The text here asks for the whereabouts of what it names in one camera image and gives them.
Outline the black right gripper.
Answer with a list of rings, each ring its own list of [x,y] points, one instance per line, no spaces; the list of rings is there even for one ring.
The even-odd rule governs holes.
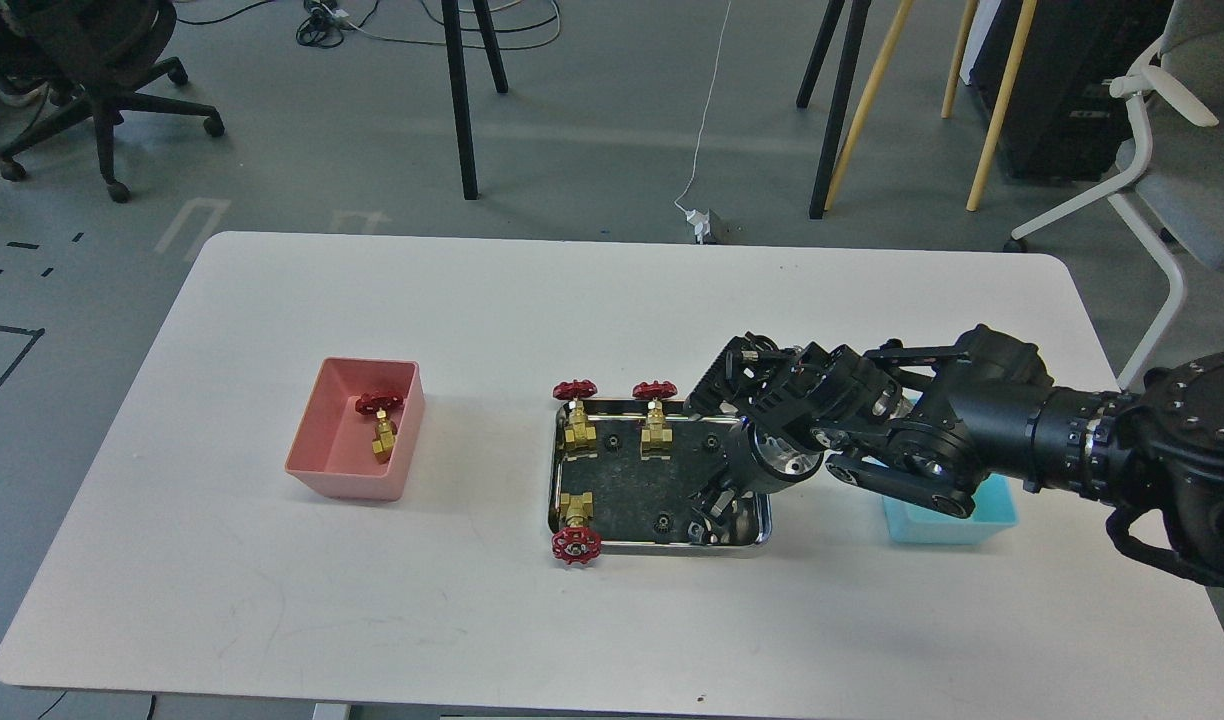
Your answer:
[[[898,383],[849,347],[781,348],[763,334],[731,338],[688,396],[693,416],[734,407],[741,421],[723,440],[723,468],[692,502],[688,542],[745,541],[741,496],[771,495],[812,478],[827,451],[903,415]]]

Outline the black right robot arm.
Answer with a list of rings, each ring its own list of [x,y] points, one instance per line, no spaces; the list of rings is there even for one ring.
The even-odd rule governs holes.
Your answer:
[[[734,407],[726,467],[703,491],[776,493],[826,469],[868,491],[973,514],[993,473],[1028,492],[1106,503],[1106,536],[1152,568],[1224,588],[1224,351],[1155,369],[1144,391],[1054,384],[1032,343],[977,324],[950,347],[900,340],[777,347],[732,338],[688,396],[692,415]]]

